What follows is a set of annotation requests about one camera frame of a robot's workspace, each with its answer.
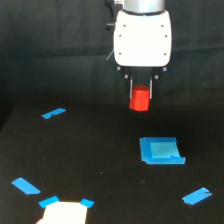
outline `white robot body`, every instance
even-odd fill
[[[161,12],[165,8],[165,0],[124,0],[123,8],[134,13]]]
[[[128,67],[164,67],[170,61],[172,32],[169,12],[133,15],[119,11],[114,31],[116,62]]]

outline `blue tape strip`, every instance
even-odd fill
[[[40,191],[35,188],[32,184],[24,180],[23,178],[18,178],[12,182],[14,186],[19,188],[25,194],[39,194]]]
[[[45,208],[46,206],[50,205],[50,204],[53,204],[55,202],[58,202],[59,199],[57,196],[54,196],[54,197],[51,197],[51,198],[48,198],[44,201],[41,201],[39,202],[39,205],[42,207],[42,208]]]
[[[94,202],[87,200],[87,199],[82,199],[81,205],[86,206],[87,208],[91,208],[93,206]]]
[[[141,146],[141,157],[142,161],[146,161],[147,158],[151,158],[151,146],[150,142],[147,141],[146,138],[140,138],[140,146]]]
[[[144,137],[147,142],[177,142],[176,138],[174,137]]]
[[[178,164],[185,164],[186,159],[182,157],[171,157],[171,158],[165,158],[165,159],[154,159],[154,158],[149,158],[145,162],[149,165],[165,165],[165,164],[173,164],[173,165],[178,165]]]
[[[203,187],[203,188],[183,197],[182,199],[184,200],[184,202],[186,204],[194,205],[197,202],[199,202],[211,195],[212,194],[209,192],[209,190]]]
[[[52,115],[58,115],[58,114],[61,114],[63,112],[65,112],[65,109],[58,108],[56,110],[53,110],[49,113],[46,113],[46,114],[42,115],[42,117],[45,118],[45,119],[49,119]]]

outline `red block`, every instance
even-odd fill
[[[133,86],[130,108],[136,111],[147,111],[150,105],[150,88],[148,86]]]

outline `blue tape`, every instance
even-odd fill
[[[42,117],[45,118],[45,119],[49,119],[52,115],[58,115],[58,114],[61,114],[63,112],[65,112],[65,109],[58,108],[56,110],[53,110],[49,113],[46,113],[46,114],[42,115]]]
[[[184,200],[184,202],[186,204],[190,204],[190,205],[194,205],[197,202],[211,196],[212,194],[209,192],[209,190],[207,190],[206,188],[201,188],[185,197],[183,197],[182,199]]]
[[[25,194],[39,194],[40,191],[35,188],[32,184],[24,180],[23,178],[18,178],[12,182],[14,186],[19,188]]]
[[[51,197],[51,198],[48,198],[44,201],[41,201],[39,202],[39,205],[42,207],[42,208],[45,208],[46,206],[50,205],[50,204],[53,204],[55,202],[58,202],[59,199],[57,196],[54,196],[54,197]]]
[[[140,138],[140,147],[142,161],[146,161],[147,158],[152,157],[150,142],[147,140],[147,138]]]
[[[145,139],[145,141],[151,142],[177,142],[174,137],[144,137],[141,139]]]
[[[147,164],[185,164],[180,157],[176,138],[146,137],[140,138],[141,158]]]
[[[87,200],[87,199],[82,199],[81,205],[86,206],[87,208],[91,208],[93,206],[94,202]]]
[[[149,165],[166,165],[166,164],[182,165],[182,164],[185,164],[185,161],[186,159],[182,157],[171,157],[171,158],[165,158],[165,159],[149,158],[145,162]]]

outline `blue square marker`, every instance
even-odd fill
[[[185,158],[180,157],[176,138],[148,137],[140,138],[142,161],[147,164],[185,164]]]
[[[82,199],[81,205],[86,206],[87,208],[91,208],[93,206],[94,202],[87,200],[87,199]]]

